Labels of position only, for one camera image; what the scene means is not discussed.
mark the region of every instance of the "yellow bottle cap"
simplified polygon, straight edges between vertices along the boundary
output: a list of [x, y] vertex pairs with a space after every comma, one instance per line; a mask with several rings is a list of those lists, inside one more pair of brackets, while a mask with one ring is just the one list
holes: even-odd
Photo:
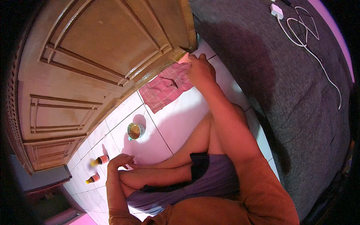
[[91, 161], [90, 161], [90, 165], [93, 166], [93, 167], [96, 166], [97, 164], [98, 164], [98, 163], [97, 163], [97, 161], [95, 161], [95, 160], [91, 160]]

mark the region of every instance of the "dark gray sofa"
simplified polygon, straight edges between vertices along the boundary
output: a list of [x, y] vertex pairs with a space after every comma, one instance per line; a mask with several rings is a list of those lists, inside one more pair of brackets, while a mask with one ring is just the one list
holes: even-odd
[[[293, 6], [307, 9], [314, 17], [320, 40], [309, 36], [309, 47], [340, 89], [338, 110], [336, 88], [317, 60], [286, 37], [270, 14], [271, 3], [190, 0], [196, 31], [226, 65], [257, 113], [281, 184], [302, 221], [343, 164], [350, 143], [352, 83], [344, 55], [326, 22], [308, 1], [291, 0]], [[276, 5], [282, 8], [282, 23], [290, 33], [286, 18], [297, 18], [297, 14], [281, 1]], [[310, 17], [303, 16], [303, 20], [314, 29]], [[297, 25], [293, 27], [300, 34]]]

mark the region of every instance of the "purple shorts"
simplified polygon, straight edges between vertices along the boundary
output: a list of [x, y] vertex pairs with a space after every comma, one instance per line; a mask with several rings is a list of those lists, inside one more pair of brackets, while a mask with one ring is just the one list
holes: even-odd
[[195, 157], [193, 154], [190, 155], [195, 166], [192, 167], [192, 181], [188, 185], [175, 185], [170, 189], [159, 188], [159, 192], [157, 188], [147, 186], [129, 195], [126, 198], [127, 204], [154, 216], [162, 212], [167, 205], [174, 205], [188, 198], [239, 193], [239, 179], [234, 164], [227, 155], [205, 155], [207, 163], [204, 163], [204, 160], [199, 162], [197, 155], [195, 154]]

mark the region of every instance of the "bottle label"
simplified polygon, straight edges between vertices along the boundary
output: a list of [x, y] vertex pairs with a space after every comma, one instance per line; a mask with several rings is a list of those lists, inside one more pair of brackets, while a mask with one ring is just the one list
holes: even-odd
[[95, 175], [92, 175], [92, 178], [94, 179], [94, 182], [100, 180], [100, 176], [95, 174]]
[[103, 155], [99, 157], [102, 161], [102, 164], [107, 163], [109, 161], [109, 157], [107, 155]]

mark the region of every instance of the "checkered towel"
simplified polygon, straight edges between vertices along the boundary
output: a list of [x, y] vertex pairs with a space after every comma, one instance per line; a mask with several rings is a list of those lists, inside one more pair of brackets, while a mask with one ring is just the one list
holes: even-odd
[[139, 89], [139, 93], [153, 113], [177, 99], [193, 84], [188, 79], [190, 63], [174, 63]]

